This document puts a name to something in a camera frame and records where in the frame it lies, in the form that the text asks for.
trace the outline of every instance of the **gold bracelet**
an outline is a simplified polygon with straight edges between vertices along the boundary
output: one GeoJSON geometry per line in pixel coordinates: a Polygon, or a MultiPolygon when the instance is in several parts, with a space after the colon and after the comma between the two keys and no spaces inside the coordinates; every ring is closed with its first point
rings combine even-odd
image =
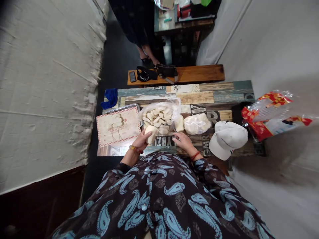
{"type": "Polygon", "coordinates": [[[137,147],[130,145],[130,149],[133,150],[134,152],[138,153],[138,154],[142,154],[143,151],[139,150],[137,147]]]}

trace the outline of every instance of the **red and white striped border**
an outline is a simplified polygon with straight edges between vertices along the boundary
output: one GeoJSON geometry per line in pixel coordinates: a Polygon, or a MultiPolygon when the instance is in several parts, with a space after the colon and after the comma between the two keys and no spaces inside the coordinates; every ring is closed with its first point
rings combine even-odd
{"type": "MultiPolygon", "coordinates": [[[[138,113],[138,111],[137,111],[137,107],[136,107],[136,106],[134,106],[134,107],[131,107],[131,108],[128,108],[128,109],[124,109],[124,110],[121,110],[121,111],[116,111],[116,112],[113,112],[113,113],[110,113],[110,114],[100,115],[100,116],[97,116],[96,118],[98,119],[98,118],[101,118],[101,117],[103,117],[103,116],[105,116],[105,115],[114,115],[114,114],[118,114],[118,113],[120,113],[120,112],[129,111],[129,110],[132,110],[132,108],[134,108],[134,109],[135,109],[135,111],[136,111],[136,113],[138,113]]],[[[97,135],[98,135],[99,142],[100,142],[99,121],[98,121],[98,120],[96,121],[96,127],[97,127],[97,132],[98,132],[98,134],[97,134],[97,135]]],[[[114,143],[119,143],[119,142],[121,142],[121,141],[125,141],[125,140],[128,140],[128,139],[136,138],[137,136],[138,136],[138,135],[136,135],[136,136],[132,136],[132,137],[128,137],[128,138],[125,138],[125,139],[121,139],[121,140],[117,140],[117,141],[112,142],[112,143],[101,144],[101,145],[100,145],[100,148],[101,148],[101,147],[108,146],[108,145],[111,145],[111,144],[114,144],[114,143]]]]}

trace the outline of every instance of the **sleeve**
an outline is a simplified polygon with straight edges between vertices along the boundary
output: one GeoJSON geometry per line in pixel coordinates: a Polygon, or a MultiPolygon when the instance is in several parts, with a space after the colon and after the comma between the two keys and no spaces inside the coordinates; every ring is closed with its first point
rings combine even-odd
{"type": "Polygon", "coordinates": [[[259,235],[265,236],[262,238],[274,238],[259,211],[240,195],[230,178],[216,165],[208,163],[204,158],[193,164],[194,173],[204,185],[205,192],[224,203],[226,208],[226,214],[222,215],[224,220],[235,220],[239,227],[244,225],[242,228],[256,229],[259,235]]]}
{"type": "Polygon", "coordinates": [[[102,177],[102,181],[100,185],[97,187],[95,192],[92,194],[92,196],[88,199],[90,200],[95,200],[98,199],[102,196],[102,194],[108,190],[110,186],[117,180],[119,180],[121,177],[123,177],[124,174],[126,174],[129,170],[131,169],[130,166],[124,164],[124,163],[119,163],[115,169],[108,170],[102,177]]]}
{"type": "Polygon", "coordinates": [[[48,238],[57,239],[57,238],[74,238],[76,234],[75,231],[79,231],[81,227],[79,227],[79,223],[81,221],[79,218],[86,218],[84,220],[84,224],[82,223],[81,226],[85,226],[87,222],[90,222],[90,217],[88,214],[89,209],[99,201],[102,197],[103,193],[108,190],[108,188],[124,174],[126,174],[131,169],[130,166],[119,163],[115,169],[108,170],[103,178],[102,182],[92,194],[92,196],[80,207],[77,211],[75,211],[64,223],[62,223],[48,238]]]}

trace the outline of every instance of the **green object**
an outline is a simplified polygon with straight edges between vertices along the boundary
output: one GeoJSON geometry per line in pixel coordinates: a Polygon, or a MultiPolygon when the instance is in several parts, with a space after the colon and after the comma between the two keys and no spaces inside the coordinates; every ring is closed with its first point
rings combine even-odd
{"type": "Polygon", "coordinates": [[[172,18],[166,18],[165,20],[164,20],[164,22],[170,22],[172,20],[172,18]]]}
{"type": "Polygon", "coordinates": [[[204,7],[207,7],[208,4],[210,4],[211,1],[212,1],[212,0],[202,0],[202,5],[203,5],[204,7]]]}

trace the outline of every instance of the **smartphone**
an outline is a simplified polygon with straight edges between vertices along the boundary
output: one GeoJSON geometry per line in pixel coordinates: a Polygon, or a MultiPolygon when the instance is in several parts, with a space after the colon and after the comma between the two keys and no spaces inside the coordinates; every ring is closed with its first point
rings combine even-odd
{"type": "Polygon", "coordinates": [[[134,71],[131,71],[131,72],[129,73],[129,76],[130,76],[130,81],[131,81],[131,82],[135,82],[135,81],[136,81],[134,71]]]}

